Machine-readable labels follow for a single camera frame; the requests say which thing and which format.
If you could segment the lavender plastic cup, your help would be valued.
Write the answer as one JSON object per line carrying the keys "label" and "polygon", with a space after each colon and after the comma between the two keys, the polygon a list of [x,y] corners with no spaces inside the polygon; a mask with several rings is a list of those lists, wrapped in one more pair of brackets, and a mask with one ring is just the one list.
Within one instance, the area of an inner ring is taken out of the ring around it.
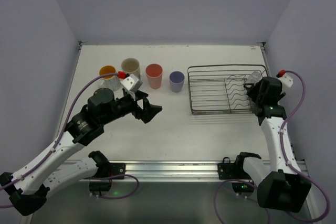
{"label": "lavender plastic cup", "polygon": [[179,93],[183,88],[185,75],[180,71],[173,71],[169,76],[169,81],[171,90]]}

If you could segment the beige patterned mug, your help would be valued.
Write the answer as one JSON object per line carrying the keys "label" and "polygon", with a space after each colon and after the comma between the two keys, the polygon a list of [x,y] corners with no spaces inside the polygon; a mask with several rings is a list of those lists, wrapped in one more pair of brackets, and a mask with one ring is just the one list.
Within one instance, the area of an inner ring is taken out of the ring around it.
{"label": "beige patterned mug", "polygon": [[123,60],[123,62],[121,63],[121,69],[123,72],[128,73],[129,75],[133,74],[137,76],[139,80],[137,82],[138,88],[142,85],[140,63],[137,59],[128,58],[128,59]]}

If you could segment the white floral mug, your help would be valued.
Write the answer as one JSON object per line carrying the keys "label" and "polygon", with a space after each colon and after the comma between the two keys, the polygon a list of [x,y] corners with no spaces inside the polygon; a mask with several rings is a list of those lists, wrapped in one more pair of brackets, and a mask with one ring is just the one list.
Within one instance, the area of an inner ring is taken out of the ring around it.
{"label": "white floral mug", "polygon": [[[115,67],[110,65],[103,66],[99,71],[99,75],[107,73],[116,73]],[[121,96],[123,95],[122,85],[117,76],[107,76],[101,78],[101,80],[99,81],[99,87],[111,89],[116,98],[121,98]]]}

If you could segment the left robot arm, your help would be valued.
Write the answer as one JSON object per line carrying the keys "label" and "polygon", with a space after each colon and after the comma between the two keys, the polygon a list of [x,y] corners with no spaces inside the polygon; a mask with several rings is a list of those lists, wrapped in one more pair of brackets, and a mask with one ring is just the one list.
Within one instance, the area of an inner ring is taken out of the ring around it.
{"label": "left robot arm", "polygon": [[1,185],[9,195],[11,206],[22,216],[28,216],[40,209],[51,195],[72,183],[108,176],[110,163],[100,151],[93,151],[62,170],[58,167],[102,135],[104,126],[110,122],[132,114],[135,119],[149,123],[162,107],[152,105],[147,97],[148,94],[137,91],[134,96],[125,92],[118,99],[110,89],[96,90],[42,153],[22,169],[1,174]]}

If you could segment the pink plastic cup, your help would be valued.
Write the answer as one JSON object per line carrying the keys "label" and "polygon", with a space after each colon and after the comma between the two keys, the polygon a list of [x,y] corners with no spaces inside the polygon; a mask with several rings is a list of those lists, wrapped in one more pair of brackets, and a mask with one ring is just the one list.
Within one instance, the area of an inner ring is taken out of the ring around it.
{"label": "pink plastic cup", "polygon": [[161,87],[163,69],[157,64],[153,63],[146,67],[145,73],[149,82],[149,86],[152,89],[158,89]]}

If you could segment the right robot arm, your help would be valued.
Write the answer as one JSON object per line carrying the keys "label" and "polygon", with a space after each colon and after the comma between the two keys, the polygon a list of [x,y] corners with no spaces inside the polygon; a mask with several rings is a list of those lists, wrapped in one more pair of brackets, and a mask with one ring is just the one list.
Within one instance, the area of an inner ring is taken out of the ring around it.
{"label": "right robot arm", "polygon": [[278,102],[293,85],[288,74],[263,77],[247,85],[247,95],[255,105],[254,114],[265,136],[270,166],[263,165],[259,156],[243,161],[243,170],[257,185],[260,207],[297,213],[311,189],[311,182],[300,176],[287,127],[285,108]]}

